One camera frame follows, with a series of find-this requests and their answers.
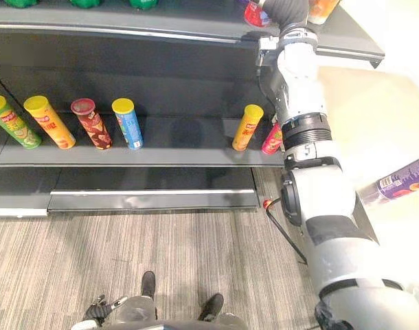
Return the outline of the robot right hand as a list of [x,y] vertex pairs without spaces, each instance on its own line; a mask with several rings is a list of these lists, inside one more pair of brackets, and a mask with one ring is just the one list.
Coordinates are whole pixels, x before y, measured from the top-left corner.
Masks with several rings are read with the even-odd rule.
[[308,0],[266,0],[262,9],[279,25],[281,31],[307,26]]

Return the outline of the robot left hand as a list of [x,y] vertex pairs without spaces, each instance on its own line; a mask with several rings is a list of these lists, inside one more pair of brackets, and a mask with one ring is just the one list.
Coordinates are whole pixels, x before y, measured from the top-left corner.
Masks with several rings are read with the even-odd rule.
[[127,300],[128,296],[122,296],[107,303],[106,296],[100,294],[85,311],[83,320],[94,320],[101,325],[114,310],[120,308]]

